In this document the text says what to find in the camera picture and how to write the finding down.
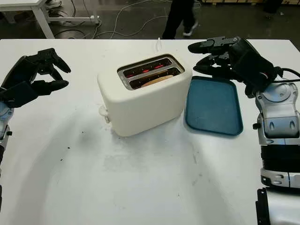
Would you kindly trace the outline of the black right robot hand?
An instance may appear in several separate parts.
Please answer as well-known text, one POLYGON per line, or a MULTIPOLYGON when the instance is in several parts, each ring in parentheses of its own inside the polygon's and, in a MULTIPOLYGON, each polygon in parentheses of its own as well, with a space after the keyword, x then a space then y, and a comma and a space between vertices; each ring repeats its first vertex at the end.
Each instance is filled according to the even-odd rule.
POLYGON ((194 66, 196 72, 239 82, 272 79, 274 66, 246 40, 240 37, 212 37, 188 46, 195 54, 207 56, 194 66))

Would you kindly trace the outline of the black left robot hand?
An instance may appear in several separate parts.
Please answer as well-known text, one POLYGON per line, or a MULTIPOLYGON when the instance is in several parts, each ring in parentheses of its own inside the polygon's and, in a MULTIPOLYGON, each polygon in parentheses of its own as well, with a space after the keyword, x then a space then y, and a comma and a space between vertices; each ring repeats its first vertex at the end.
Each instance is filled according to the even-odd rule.
POLYGON ((65 73, 71 72, 68 64, 58 56, 54 48, 40 50, 35 55, 22 56, 11 68, 1 87, 8 90, 24 82, 39 96, 50 95, 68 85, 68 81, 63 80, 56 68, 65 73), (50 75, 53 81, 36 80, 37 74, 50 75))

